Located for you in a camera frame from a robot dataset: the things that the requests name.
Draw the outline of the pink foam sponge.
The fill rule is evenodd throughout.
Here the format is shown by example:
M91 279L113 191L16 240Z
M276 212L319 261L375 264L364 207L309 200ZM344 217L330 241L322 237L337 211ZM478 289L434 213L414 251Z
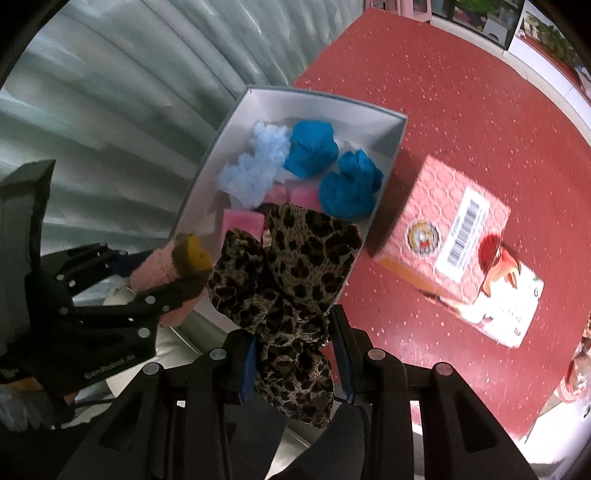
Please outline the pink foam sponge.
M254 239L263 242L264 222L266 216L256 211L224 209L221 223L221 242L225 234L231 230L243 230Z
M318 196L318 187L314 186L298 186L290 190L288 194L290 203L314 210L317 212L324 212L320 197Z

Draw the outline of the pink knitted sock roll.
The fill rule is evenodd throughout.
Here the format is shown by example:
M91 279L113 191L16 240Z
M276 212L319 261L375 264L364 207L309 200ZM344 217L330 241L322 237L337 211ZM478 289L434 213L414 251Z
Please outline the pink knitted sock roll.
M290 192L288 192L287 187L283 184L277 184L266 194L260 206L280 206L288 202L290 202Z

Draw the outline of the pink plastic stool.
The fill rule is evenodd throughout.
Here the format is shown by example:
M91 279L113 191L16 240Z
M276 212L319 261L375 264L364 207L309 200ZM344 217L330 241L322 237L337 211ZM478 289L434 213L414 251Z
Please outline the pink plastic stool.
M423 23L432 19L430 0L365 0L363 10L370 8L382 9Z

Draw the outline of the light blue fluffy cloth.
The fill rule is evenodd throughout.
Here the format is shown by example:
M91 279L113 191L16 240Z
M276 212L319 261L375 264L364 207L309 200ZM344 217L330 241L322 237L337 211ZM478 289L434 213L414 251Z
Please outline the light blue fluffy cloth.
M257 122L249 138L249 151L235 163L226 163L217 175L218 189L228 194L233 210L254 210L263 204L290 153L290 129Z

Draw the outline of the cluttered goods on shelf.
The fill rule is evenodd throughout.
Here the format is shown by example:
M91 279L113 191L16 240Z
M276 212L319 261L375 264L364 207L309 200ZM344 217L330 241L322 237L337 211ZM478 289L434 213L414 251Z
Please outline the cluttered goods on shelf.
M530 4L525 5L518 35L590 97L590 74L581 58L554 23Z

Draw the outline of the white open storage box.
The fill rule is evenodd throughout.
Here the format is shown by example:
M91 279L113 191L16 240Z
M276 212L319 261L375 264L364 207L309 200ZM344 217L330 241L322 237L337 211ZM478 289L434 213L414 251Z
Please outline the white open storage box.
M256 210L283 187L317 190L342 157L362 151L389 181L406 115L351 98L288 87L249 86L202 157L175 233L194 234L218 258L223 215Z

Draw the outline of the white red printed carton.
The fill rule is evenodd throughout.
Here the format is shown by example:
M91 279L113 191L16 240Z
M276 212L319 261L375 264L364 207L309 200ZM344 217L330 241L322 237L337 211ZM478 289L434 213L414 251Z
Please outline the white red printed carton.
M509 349L518 349L532 324L543 290L543 280L502 242L473 303L429 292L423 295L486 337Z

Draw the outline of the dark display cabinet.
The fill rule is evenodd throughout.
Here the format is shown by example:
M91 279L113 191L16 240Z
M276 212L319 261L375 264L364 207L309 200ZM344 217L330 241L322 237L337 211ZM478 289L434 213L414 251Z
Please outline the dark display cabinet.
M521 19L524 0L433 0L432 13L508 49Z

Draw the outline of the grey pleated curtain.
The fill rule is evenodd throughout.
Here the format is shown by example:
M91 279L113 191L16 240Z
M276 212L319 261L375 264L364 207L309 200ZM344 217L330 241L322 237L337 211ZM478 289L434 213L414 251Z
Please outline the grey pleated curtain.
M1 90L1 171L55 161L46 253L163 243L249 85L290 85L359 1L71 1Z

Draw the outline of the pink knitted scrunchie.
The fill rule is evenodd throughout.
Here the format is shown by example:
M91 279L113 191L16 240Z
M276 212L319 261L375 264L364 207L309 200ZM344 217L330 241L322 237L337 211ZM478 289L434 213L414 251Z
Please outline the pink knitted scrunchie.
M213 264L209 253L194 234L177 234L163 248L155 249L130 277L135 293L170 284L176 280L197 280L189 287L189 299L160 316L163 327L178 327L190 314L211 275Z

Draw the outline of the red speckled table cloth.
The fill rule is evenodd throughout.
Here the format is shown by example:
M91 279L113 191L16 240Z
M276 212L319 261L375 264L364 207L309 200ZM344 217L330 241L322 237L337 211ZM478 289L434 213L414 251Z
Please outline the red speckled table cloth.
M366 248L342 292L353 327L407 363L451 363L514 437L563 377L590 312L590 148L514 69L436 27L372 9L325 48L297 87L404 113L406 134ZM427 156L511 210L504 238L545 284L517 349L505 348L374 262Z

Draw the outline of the leopard print cloth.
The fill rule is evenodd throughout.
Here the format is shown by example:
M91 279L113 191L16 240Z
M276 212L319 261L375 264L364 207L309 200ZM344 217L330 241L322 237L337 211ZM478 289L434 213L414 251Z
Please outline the leopard print cloth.
M288 418L325 429L335 386L325 357L328 313L363 244L355 224L283 204L267 216L270 245L226 232L208 281L214 309L256 339L257 395Z

